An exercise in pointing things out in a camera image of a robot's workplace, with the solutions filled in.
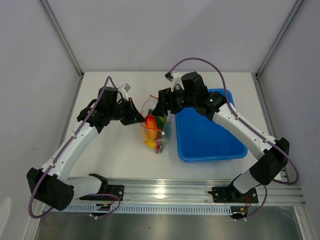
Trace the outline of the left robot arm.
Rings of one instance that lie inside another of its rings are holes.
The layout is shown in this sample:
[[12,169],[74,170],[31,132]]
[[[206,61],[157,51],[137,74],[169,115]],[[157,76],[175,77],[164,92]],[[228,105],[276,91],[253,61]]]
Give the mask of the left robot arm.
[[79,113],[71,134],[56,153],[39,169],[32,167],[28,171],[26,178],[32,200],[62,211],[74,199],[103,200],[108,196],[108,179],[103,176],[91,173],[73,180],[68,177],[86,147],[111,121],[120,121],[124,126],[145,121],[128,96],[129,89],[127,83],[100,88],[98,97]]

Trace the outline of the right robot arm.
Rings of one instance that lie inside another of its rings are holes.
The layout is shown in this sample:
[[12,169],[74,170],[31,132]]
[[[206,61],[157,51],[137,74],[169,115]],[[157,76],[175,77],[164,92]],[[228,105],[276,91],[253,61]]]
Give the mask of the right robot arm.
[[290,144],[285,138],[276,139],[263,133],[238,112],[228,95],[210,92],[197,72],[181,75],[168,72],[169,88],[159,90],[153,114],[166,117],[183,109],[193,108],[210,121],[235,136],[256,158],[257,162],[228,185],[228,196],[234,202],[246,197],[249,190],[268,185],[288,164]]

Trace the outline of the orange yellow bell pepper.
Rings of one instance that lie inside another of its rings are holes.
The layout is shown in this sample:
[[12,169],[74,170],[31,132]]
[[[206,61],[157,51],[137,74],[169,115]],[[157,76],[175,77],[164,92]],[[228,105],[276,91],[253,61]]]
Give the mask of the orange yellow bell pepper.
[[153,130],[153,129],[148,129],[148,128],[144,128],[142,127],[140,129],[140,133],[141,136],[143,138],[143,142],[151,149],[155,149],[156,148],[156,138],[158,135],[158,131],[157,130]]

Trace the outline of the red orange mango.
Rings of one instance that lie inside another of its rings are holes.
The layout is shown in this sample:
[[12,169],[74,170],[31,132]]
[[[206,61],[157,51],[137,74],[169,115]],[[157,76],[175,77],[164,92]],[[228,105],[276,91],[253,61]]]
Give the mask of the red orange mango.
[[158,129],[158,125],[157,125],[157,121],[155,116],[153,116],[152,114],[148,114],[145,117],[145,127],[148,130],[157,130]]

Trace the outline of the green cucumber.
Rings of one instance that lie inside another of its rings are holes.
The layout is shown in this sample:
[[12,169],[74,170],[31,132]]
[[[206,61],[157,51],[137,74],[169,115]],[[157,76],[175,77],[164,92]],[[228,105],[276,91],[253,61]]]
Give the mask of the green cucumber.
[[154,117],[157,122],[157,126],[159,128],[162,128],[167,123],[167,117],[161,117],[161,116],[157,116],[157,115],[154,115]]

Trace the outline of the clear zip top bag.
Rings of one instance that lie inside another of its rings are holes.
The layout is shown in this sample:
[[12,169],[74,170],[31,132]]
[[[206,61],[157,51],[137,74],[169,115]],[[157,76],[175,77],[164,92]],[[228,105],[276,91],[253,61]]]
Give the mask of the clear zip top bag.
[[[144,102],[142,108],[141,108],[141,115],[145,118],[147,115],[153,115],[153,110],[156,107],[156,104],[158,102],[158,98],[156,96],[153,95],[149,95],[148,99]],[[171,124],[171,119],[172,119],[172,114],[169,114],[167,117],[167,122],[166,124],[159,128],[157,126],[157,135],[161,135],[162,137],[162,151],[164,150],[166,144],[170,141],[171,139],[171,135],[172,135],[172,124]],[[145,122],[143,122],[141,124],[141,128],[146,128],[146,119]],[[156,148],[150,148],[152,151],[154,151],[156,153]]]

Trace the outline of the red chili pepper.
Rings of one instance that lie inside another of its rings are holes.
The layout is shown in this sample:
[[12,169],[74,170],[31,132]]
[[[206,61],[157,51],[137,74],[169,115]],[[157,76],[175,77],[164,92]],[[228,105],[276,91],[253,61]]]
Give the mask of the red chili pepper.
[[157,137],[155,138],[155,152],[159,154],[162,152],[162,150],[163,150],[162,136],[158,134]]

